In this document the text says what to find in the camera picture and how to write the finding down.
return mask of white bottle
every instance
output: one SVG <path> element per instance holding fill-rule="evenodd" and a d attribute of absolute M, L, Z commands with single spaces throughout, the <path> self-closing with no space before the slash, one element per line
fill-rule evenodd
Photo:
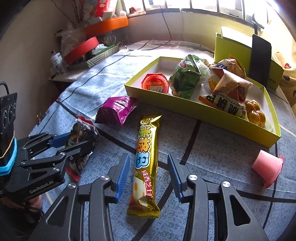
<path fill-rule="evenodd" d="M 68 73 L 67 68 L 64 66 L 64 61 L 60 53 L 56 53 L 54 50 L 51 52 L 52 57 L 50 60 L 52 61 L 53 66 L 57 70 L 58 75 L 63 75 Z"/>

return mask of cheese image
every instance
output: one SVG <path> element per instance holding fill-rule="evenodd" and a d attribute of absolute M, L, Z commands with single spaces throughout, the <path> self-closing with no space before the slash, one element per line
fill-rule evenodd
<path fill-rule="evenodd" d="M 133 198 L 138 200 L 140 205 L 148 207 L 147 198 L 146 198 L 146 185 L 141 179 L 134 177 L 133 178 Z"/>

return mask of blue gripper pad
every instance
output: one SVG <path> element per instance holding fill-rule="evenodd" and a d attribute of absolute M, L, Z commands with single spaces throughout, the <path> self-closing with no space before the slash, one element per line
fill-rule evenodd
<path fill-rule="evenodd" d="M 124 189 L 126 187 L 126 181 L 128 179 L 130 164 L 131 164 L 130 157 L 129 157 L 129 155 L 126 155 L 120 175 L 119 175 L 119 178 L 116 182 L 115 200 L 117 202 L 119 202 L 120 198 L 123 196 Z"/>
<path fill-rule="evenodd" d="M 60 136 L 55 137 L 52 142 L 49 144 L 50 147 L 59 148 L 66 145 L 67 140 L 69 139 L 70 133 L 66 133 Z"/>
<path fill-rule="evenodd" d="M 168 155 L 168 170 L 170 172 L 170 178 L 171 178 L 173 188 L 174 188 L 174 191 L 175 191 L 175 196 L 181 202 L 181 200 L 183 199 L 182 183 L 181 183 L 180 178 L 178 176 L 178 173 L 177 173 L 177 170 L 176 170 L 176 167 L 175 167 L 175 163 L 172 160 L 170 155 Z"/>

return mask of blue tablecloth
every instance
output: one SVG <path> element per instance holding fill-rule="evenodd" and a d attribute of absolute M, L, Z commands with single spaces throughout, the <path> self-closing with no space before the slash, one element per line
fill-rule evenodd
<path fill-rule="evenodd" d="M 138 49 L 146 41 L 129 46 Z M 48 109 L 46 117 L 36 126 L 31 135 L 48 131 L 52 134 L 69 132 L 75 123 L 75 115 L 94 120 L 99 106 L 110 96 L 126 95 L 124 84 L 149 62 L 158 56 L 184 58 L 189 53 L 212 59 L 213 53 L 197 44 L 172 41 L 155 50 L 164 42 L 150 41 L 142 50 L 117 53 L 83 75 L 69 86 Z M 87 163 L 79 184 L 91 183 L 119 162 L 122 153 L 135 160 L 138 137 L 138 119 L 143 115 L 161 114 L 159 131 L 159 169 L 157 174 L 156 202 L 161 208 L 158 219 L 147 219 L 126 215 L 132 190 L 132 168 L 127 188 L 119 204 L 110 205 L 110 216 L 115 241 L 183 239 L 188 213 L 188 204 L 180 204 L 175 197 L 167 171 L 167 155 L 174 152 L 178 159 L 186 162 L 191 173 L 204 180 L 221 183 L 229 181 L 239 190 L 270 241 L 275 241 L 284 231 L 296 211 L 296 123 L 291 108 L 278 88 L 269 90 L 279 123 L 281 139 L 270 149 L 244 137 L 157 107 L 139 104 L 127 118 L 123 127 L 98 124 L 101 137 L 93 155 Z M 259 150 L 273 155 L 283 154 L 285 162 L 277 182 L 263 189 L 263 180 L 251 169 Z M 52 156 L 51 148 L 39 157 Z M 46 211 L 61 191 L 70 183 L 66 175 L 65 184 L 43 195 L 43 210 Z M 213 203 L 209 202 L 209 240 L 214 239 Z M 84 217 L 84 240 L 88 240 L 88 203 Z"/>

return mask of gold snack wrapper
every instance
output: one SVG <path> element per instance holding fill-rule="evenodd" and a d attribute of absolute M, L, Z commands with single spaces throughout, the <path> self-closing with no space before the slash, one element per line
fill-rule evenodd
<path fill-rule="evenodd" d="M 229 59 L 221 60 L 219 63 L 216 64 L 215 67 L 228 70 L 229 72 L 234 73 L 235 75 L 243 79 L 246 79 L 247 75 L 244 70 L 244 67 L 232 55 L 229 55 Z"/>
<path fill-rule="evenodd" d="M 127 210 L 129 215 L 158 218 L 160 214 L 155 202 L 160 118 L 161 115 L 154 115 L 140 120 L 133 192 Z"/>

